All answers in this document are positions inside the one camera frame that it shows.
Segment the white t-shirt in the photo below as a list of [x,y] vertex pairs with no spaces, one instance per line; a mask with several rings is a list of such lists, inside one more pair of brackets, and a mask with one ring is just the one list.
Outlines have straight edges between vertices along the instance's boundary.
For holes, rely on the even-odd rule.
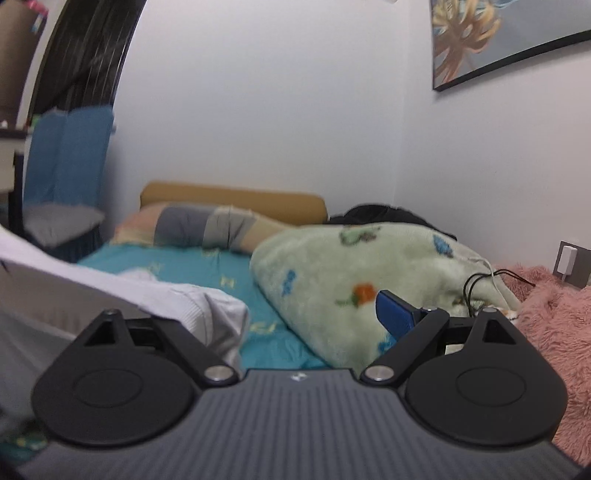
[[249,309],[221,290],[162,282],[144,269],[105,273],[57,260],[1,232],[1,411],[32,417],[39,376],[101,312],[152,314],[183,324],[230,366],[240,366]]

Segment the teal patterned bed sheet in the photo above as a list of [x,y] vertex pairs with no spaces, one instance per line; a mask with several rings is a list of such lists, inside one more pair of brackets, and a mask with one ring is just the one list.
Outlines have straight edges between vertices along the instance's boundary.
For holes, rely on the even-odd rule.
[[[213,288],[249,309],[240,366],[235,369],[322,369],[325,362],[287,327],[252,279],[247,255],[219,249],[104,246],[77,264],[119,275],[144,269],[162,282]],[[1,411],[1,457],[13,465],[30,460],[47,441],[33,419],[10,418]]]

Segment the green fleece blanket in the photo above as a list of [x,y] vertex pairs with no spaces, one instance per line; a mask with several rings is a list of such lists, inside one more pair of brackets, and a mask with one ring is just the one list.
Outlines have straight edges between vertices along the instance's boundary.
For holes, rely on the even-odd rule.
[[287,326],[329,366],[360,372],[394,341],[376,316],[389,290],[414,307],[465,317],[520,302],[491,264],[456,240],[400,223],[280,232],[250,258],[253,279]]

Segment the striped pillow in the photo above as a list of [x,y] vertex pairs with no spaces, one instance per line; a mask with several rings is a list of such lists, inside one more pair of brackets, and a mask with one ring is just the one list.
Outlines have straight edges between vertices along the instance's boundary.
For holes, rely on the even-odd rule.
[[115,229],[113,245],[222,249],[250,254],[291,226],[228,205],[156,203],[141,208]]

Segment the black clothing pile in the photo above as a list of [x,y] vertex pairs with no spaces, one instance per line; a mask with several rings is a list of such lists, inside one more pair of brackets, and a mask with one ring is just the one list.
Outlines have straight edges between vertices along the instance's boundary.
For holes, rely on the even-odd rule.
[[436,228],[433,224],[413,212],[387,204],[360,204],[356,205],[344,214],[329,217],[327,225],[367,225],[374,223],[404,223],[424,226],[436,230],[454,240],[457,236]]

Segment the pink fluffy blanket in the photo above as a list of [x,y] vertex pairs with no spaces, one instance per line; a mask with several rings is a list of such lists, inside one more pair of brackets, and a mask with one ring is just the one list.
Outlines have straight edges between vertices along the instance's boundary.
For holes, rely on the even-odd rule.
[[590,288],[563,283],[543,266],[509,268],[505,284],[521,302],[517,326],[566,384],[568,405],[554,443],[581,464],[590,462]]

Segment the grey seat cushion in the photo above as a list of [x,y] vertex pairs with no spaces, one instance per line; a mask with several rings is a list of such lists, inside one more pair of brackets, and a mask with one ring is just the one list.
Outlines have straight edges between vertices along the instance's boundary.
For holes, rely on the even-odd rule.
[[36,243],[53,248],[90,232],[104,218],[94,207],[44,203],[24,208],[23,227]]

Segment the tan headboard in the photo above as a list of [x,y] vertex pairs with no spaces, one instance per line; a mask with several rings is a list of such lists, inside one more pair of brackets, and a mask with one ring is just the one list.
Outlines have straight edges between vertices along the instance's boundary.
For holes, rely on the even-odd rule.
[[152,181],[139,199],[141,207],[163,202],[229,205],[296,226],[322,224],[328,219],[325,200],[308,193]]

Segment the blue covered chair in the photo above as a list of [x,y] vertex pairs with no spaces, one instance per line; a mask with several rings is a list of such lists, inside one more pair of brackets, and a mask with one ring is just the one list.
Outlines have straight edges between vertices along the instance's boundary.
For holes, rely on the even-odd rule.
[[14,190],[8,194],[8,228],[12,233],[70,263],[89,256],[102,245],[101,223],[60,246],[42,247],[25,233],[23,210],[44,203],[86,205],[100,210],[113,127],[114,115],[109,105],[69,112],[52,110],[41,116],[33,129],[28,156],[15,156]]

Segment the white desk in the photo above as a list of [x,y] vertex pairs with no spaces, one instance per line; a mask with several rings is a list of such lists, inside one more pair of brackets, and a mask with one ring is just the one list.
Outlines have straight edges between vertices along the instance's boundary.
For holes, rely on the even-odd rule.
[[24,155],[26,152],[26,130],[1,129],[0,138],[0,192],[7,194],[14,188],[14,157]]

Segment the dark window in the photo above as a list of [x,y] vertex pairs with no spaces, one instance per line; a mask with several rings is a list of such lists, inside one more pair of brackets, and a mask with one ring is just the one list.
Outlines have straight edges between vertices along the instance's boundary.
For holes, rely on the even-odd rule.
[[27,117],[112,105],[145,0],[67,1],[43,55]]

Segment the gold refrigerator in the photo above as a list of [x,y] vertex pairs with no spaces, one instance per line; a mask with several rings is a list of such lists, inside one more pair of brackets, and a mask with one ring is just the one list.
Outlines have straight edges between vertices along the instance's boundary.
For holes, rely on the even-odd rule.
[[49,10],[41,1],[6,0],[0,8],[1,127],[17,125],[26,78]]

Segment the white wall charger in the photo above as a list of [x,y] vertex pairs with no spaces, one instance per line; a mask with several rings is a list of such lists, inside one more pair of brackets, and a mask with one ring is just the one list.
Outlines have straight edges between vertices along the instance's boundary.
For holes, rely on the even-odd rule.
[[563,283],[578,289],[590,285],[591,250],[561,241],[556,257],[553,275]]

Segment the framed wall picture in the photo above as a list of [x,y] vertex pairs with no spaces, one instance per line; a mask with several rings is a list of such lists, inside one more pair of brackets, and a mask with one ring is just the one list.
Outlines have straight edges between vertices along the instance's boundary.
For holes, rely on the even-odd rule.
[[590,39],[590,3],[432,1],[433,89]]

